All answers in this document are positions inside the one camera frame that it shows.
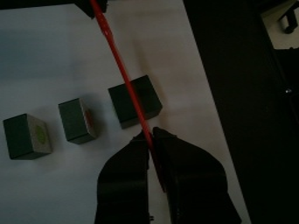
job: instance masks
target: dark green block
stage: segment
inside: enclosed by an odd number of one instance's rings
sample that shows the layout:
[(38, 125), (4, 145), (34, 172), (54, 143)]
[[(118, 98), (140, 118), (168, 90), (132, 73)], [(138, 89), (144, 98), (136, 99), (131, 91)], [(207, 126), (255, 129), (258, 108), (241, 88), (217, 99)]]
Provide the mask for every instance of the dark green block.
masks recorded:
[[(144, 118), (150, 119), (159, 115), (163, 104), (160, 103), (158, 94), (148, 75), (131, 81), (144, 109)], [(139, 123), (134, 103), (127, 92), (126, 84), (108, 89), (114, 102), (116, 117), (122, 128), (127, 128)]]
[(52, 153), (46, 123), (23, 114), (4, 120), (11, 159), (31, 160)]
[(78, 98), (59, 104), (60, 119), (66, 138), (71, 143), (83, 144), (94, 140), (98, 135), (94, 128), (90, 109)]

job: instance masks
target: red rod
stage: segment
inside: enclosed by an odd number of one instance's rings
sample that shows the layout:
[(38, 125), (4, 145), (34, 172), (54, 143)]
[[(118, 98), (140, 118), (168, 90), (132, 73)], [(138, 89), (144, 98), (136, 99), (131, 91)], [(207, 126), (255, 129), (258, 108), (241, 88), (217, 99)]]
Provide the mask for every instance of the red rod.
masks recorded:
[(154, 139), (152, 139), (152, 134), (151, 134), (150, 127), (148, 127), (148, 124), (147, 124), (147, 121), (146, 121), (146, 114), (144, 114), (144, 111), (143, 111), (143, 107), (142, 107), (140, 101), (138, 100), (136, 91), (134, 89), (132, 83), (131, 83), (130, 78), (128, 78), (126, 66), (124, 66), (124, 63), (123, 63), (123, 60), (122, 60), (122, 57), (120, 57), (120, 54), (119, 54), (119, 51), (118, 51), (116, 43), (115, 43), (115, 40), (114, 40), (112, 31), (111, 31), (110, 26), (108, 26), (108, 21), (106, 19), (103, 11), (99, 7), (98, 0), (90, 0), (90, 2), (91, 2), (91, 6), (92, 6), (92, 9), (94, 9), (94, 12), (95, 12), (96, 19), (98, 19), (99, 28), (100, 28), (100, 30), (102, 30), (106, 38), (107, 38), (107, 42), (108, 42), (111, 51), (112, 51), (114, 56), (115, 56), (119, 71), (122, 73), (122, 76), (123, 76), (123, 79), (124, 79), (124, 82), (126, 82), (127, 92), (130, 94), (130, 97), (131, 97), (131, 100), (132, 100), (132, 103), (134, 103), (134, 106), (135, 106), (135, 112), (136, 112), (136, 115), (138, 115), (139, 122), (142, 124), (143, 132), (144, 132), (144, 138), (146, 138), (148, 148), (150, 148), (150, 151), (151, 151), (151, 154), (152, 154), (154, 166), (155, 166), (155, 170), (156, 170), (158, 179), (160, 181), (160, 185), (162, 185), (162, 188), (164, 190), (162, 168), (160, 168), (158, 158), (156, 158), (156, 154), (155, 154)]

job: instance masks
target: white table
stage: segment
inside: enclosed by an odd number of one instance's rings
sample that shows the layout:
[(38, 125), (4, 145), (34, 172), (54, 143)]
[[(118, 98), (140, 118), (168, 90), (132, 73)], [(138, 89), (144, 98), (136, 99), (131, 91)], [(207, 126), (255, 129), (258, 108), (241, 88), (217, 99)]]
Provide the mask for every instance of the white table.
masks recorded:
[[(112, 1), (106, 16), (131, 79), (148, 74), (163, 103), (150, 126), (222, 162), (242, 223), (251, 223), (183, 1)], [(28, 113), (44, 120), (54, 148), (34, 161), (11, 160), (0, 128), (0, 223), (94, 223), (100, 169), (140, 132), (118, 122), (108, 88), (123, 80), (107, 41), (75, 4), (2, 10), (0, 20), (0, 119)], [(58, 106), (78, 97), (99, 133), (83, 145), (66, 140)], [(148, 178), (152, 223), (168, 224), (152, 166)]]

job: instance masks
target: block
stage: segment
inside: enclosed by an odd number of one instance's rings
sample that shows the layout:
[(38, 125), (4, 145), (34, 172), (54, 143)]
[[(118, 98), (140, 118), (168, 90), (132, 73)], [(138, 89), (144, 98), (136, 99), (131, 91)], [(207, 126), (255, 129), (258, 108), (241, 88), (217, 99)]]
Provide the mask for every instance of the block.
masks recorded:
[(11, 159), (32, 160), (52, 153), (46, 123), (23, 114), (4, 120), (4, 134)]
[(98, 138), (90, 109), (80, 98), (59, 104), (67, 141), (84, 144)]
[[(159, 115), (163, 109), (163, 104), (159, 100), (148, 75), (132, 80), (131, 83), (144, 109), (144, 118), (151, 119)], [(126, 129), (139, 123), (135, 106), (127, 92), (126, 84), (111, 87), (108, 92), (120, 126)]]

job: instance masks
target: red stick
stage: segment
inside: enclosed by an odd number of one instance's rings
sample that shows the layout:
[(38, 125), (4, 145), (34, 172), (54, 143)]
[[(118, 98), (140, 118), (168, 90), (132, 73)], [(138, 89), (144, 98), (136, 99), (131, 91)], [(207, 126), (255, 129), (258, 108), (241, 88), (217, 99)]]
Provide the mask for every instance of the red stick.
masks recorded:
[(146, 141), (147, 141), (147, 144), (148, 144), (148, 149), (150, 149), (151, 154), (152, 154), (156, 175), (158, 175), (158, 178), (159, 178), (159, 181), (160, 181), (162, 188), (164, 190), (162, 167), (159, 165), (158, 158), (156, 158), (156, 155), (155, 155), (154, 139), (152, 139), (152, 134), (151, 134), (151, 131), (150, 131), (150, 128), (148, 128), (148, 124), (146, 122), (146, 115), (144, 115), (143, 107), (142, 107), (142, 104), (138, 100), (136, 91), (134, 89), (132, 83), (128, 79), (128, 74), (127, 74), (127, 70), (126, 70), (126, 66), (124, 66), (120, 54), (118, 52), (118, 47), (116, 47), (116, 43), (115, 43), (115, 40), (114, 40), (112, 31), (110, 30), (110, 27), (108, 27), (108, 21), (106, 19), (103, 11), (99, 7), (98, 1), (96, 0), (90, 0), (90, 2), (91, 2), (91, 6), (92, 6), (92, 9), (94, 9), (94, 12), (95, 12), (95, 16), (96, 16), (96, 19), (98, 19), (98, 24), (99, 24), (100, 30), (102, 30), (106, 38), (107, 38), (107, 42), (108, 42), (111, 51), (112, 51), (114, 56), (115, 56), (119, 71), (122, 73), (122, 76), (123, 76), (123, 79), (124, 79), (124, 82), (126, 82), (127, 92), (130, 94), (132, 103), (135, 105), (135, 112), (136, 112), (136, 115), (138, 115), (139, 122), (142, 124), (143, 132), (144, 132), (144, 138), (146, 138)]

